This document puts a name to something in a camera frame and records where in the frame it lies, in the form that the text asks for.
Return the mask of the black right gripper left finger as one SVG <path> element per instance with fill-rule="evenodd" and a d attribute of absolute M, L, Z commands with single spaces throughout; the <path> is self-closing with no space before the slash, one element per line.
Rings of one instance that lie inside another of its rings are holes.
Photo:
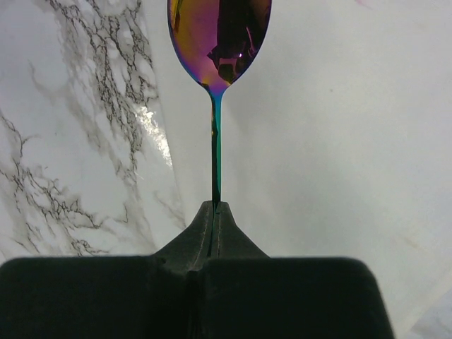
<path fill-rule="evenodd" d="M 213 204 L 152 255 L 15 258 L 1 266 L 2 338 L 194 338 Z"/>

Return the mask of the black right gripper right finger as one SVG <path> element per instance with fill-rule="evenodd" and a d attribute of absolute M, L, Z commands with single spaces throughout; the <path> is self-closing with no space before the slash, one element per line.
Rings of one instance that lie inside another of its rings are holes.
<path fill-rule="evenodd" d="M 199 338 L 392 338 L 374 274 L 344 257 L 271 258 L 215 211 L 197 278 Z"/>

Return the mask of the white cloth napkin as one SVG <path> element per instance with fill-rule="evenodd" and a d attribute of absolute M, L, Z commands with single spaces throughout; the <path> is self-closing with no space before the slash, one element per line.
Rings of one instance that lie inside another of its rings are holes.
<path fill-rule="evenodd" d="M 144 4 L 186 219 L 211 195 L 211 101 Z M 225 92 L 221 197 L 272 256 L 365 262 L 399 338 L 451 337 L 451 2 L 274 1 Z"/>

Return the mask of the iridescent rainbow spoon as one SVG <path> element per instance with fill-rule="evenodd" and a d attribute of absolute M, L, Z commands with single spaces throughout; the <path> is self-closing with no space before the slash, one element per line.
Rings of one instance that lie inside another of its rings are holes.
<path fill-rule="evenodd" d="M 221 104 L 225 91 L 256 58 L 265 39 L 271 0 L 167 2 L 169 34 L 186 72 L 212 104 L 212 201 L 221 200 Z"/>

